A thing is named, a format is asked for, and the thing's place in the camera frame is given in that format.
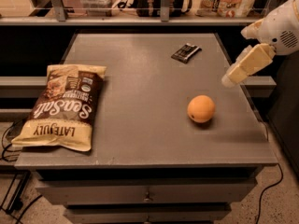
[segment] speckled floor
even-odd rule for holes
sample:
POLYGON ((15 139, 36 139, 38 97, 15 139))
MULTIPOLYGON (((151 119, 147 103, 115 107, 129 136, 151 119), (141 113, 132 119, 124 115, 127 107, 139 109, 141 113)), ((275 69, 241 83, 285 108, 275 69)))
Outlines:
MULTIPOLYGON (((0 134, 8 127, 9 123, 0 125, 0 134)), ((262 198, 260 224, 292 224, 299 220, 299 182, 293 173, 293 170, 281 151, 281 148, 275 136, 269 131, 269 142, 275 151, 281 169, 283 171, 283 180, 271 189, 268 189, 262 198)), ((13 175, 0 174, 0 203, 2 202, 7 188, 13 175)), ((265 167, 257 176, 257 186, 241 203, 232 203, 232 212, 224 219, 215 221, 215 224, 253 224, 259 209, 259 198, 264 188, 280 180, 280 170, 278 166, 265 167)), ((35 179, 30 178, 22 196, 23 208, 14 211, 12 215, 18 218, 22 210, 36 198, 39 193, 35 189, 35 179)), ((51 205, 45 198, 38 199, 24 214, 21 219, 22 224, 70 224, 63 216, 64 208, 62 206, 51 205)), ((14 224, 16 220, 13 217, 0 211, 0 224, 14 224)))

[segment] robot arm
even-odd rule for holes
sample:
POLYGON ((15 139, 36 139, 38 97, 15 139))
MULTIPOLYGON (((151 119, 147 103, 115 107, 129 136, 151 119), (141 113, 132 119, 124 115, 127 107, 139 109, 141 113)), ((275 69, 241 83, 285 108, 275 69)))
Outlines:
POLYGON ((289 55, 299 50, 299 0, 289 0, 265 18, 245 27, 246 39, 260 44, 248 46, 222 78, 225 87, 233 87, 273 62, 275 55, 289 55))

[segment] cable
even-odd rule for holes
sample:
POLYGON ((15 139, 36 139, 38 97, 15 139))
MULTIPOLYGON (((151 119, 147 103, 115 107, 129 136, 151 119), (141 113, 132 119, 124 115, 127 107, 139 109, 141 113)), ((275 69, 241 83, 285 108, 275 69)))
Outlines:
MULTIPOLYGON (((265 127, 265 132, 266 132, 266 139, 267 141, 269 141, 269 132, 268 132, 268 128, 266 126, 266 124, 264 122, 262 122, 263 126, 265 127)), ((255 224, 258 224, 259 223, 259 220, 260 220, 260 216, 261 216, 261 209, 262 209, 262 197, 263 197, 263 194, 268 190, 268 189, 271 189, 273 188, 274 186, 278 185, 279 183, 281 183, 281 181, 283 180, 283 172, 282 172, 282 169, 281 169, 281 166, 280 164, 278 163, 278 167, 279 167, 279 170, 280 170, 280 179, 279 181, 277 181, 276 183, 274 184, 271 184, 270 186, 266 187, 261 195, 260 195, 260 200, 259 200, 259 207, 258 207, 258 215, 256 217, 256 222, 255 224)))
POLYGON ((19 154, 11 154, 11 155, 6 155, 6 156, 5 156, 6 152, 16 153, 16 152, 20 152, 21 149, 19 149, 19 150, 9 150, 9 148, 12 147, 12 145, 9 144, 9 145, 5 146, 5 145, 4 145, 4 138, 5 138, 5 136, 7 135, 7 133, 8 133, 12 128, 14 128, 18 123, 20 123, 21 121, 22 121, 22 119, 19 120, 19 121, 17 121, 17 122, 13 122, 13 123, 12 123, 12 124, 11 124, 11 125, 4 131, 4 132, 3 132, 3 134, 2 134, 2 138, 1 138, 1 145, 2 145, 3 151, 2 151, 2 154, 1 154, 1 158, 0 158, 0 160, 6 161, 6 162, 14 162, 14 161, 16 161, 16 160, 18 159, 19 154))
POLYGON ((260 220, 263 194, 264 194, 268 189, 273 188, 274 186, 278 185, 278 184, 282 181, 282 179, 283 179, 283 172, 282 172, 281 166, 280 166, 279 164, 278 164, 278 167, 279 167, 280 174, 281 174, 280 179, 279 179, 279 181, 277 181, 276 183, 274 183, 274 184, 272 184, 272 185, 266 187, 266 188, 262 191, 261 196, 260 196, 260 200, 259 200, 259 212, 258 212, 258 215, 257 215, 257 217, 256 217, 256 222, 255 222, 255 224, 258 224, 258 223, 259 223, 259 220, 260 220))
POLYGON ((12 154, 12 155, 7 155, 5 156, 7 150, 12 146, 12 144, 7 145, 3 150, 2 150, 2 154, 1 154, 1 158, 0 160, 4 160, 6 162, 14 162, 18 159, 19 155, 18 154, 12 154), (8 160, 8 157, 16 157, 16 159, 14 160, 8 160))
POLYGON ((38 200, 42 197, 42 195, 37 196, 34 198, 27 206, 26 208, 21 212, 19 218, 17 219, 17 222, 15 224, 21 223, 21 218, 24 216, 24 214, 27 212, 27 210, 38 200))
POLYGON ((4 138, 5 136, 7 135, 7 133, 12 129, 14 128, 18 123, 22 122, 23 119, 17 121, 17 122, 13 122, 2 134, 2 138, 1 138, 1 145, 2 145, 2 148, 5 148, 4 146, 4 138))

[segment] orange ball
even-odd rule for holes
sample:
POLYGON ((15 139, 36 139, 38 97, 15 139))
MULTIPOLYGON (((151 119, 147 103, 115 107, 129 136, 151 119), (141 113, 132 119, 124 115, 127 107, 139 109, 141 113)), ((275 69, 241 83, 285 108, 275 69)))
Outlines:
POLYGON ((215 104, 208 96, 198 95, 189 102, 187 113, 195 122, 204 123, 214 116, 215 104))

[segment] snack bag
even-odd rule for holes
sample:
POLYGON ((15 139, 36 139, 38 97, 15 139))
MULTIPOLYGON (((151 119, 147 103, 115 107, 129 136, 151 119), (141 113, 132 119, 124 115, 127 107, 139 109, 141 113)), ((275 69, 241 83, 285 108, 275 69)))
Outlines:
POLYGON ((255 0, 220 0, 218 14, 222 17, 247 17, 255 0))
POLYGON ((198 16, 214 17, 218 15, 218 6, 220 0, 201 0, 200 8, 196 11, 198 16))
POLYGON ((55 64, 47 70, 47 87, 38 97, 14 147, 92 148, 93 122, 105 66, 55 64))

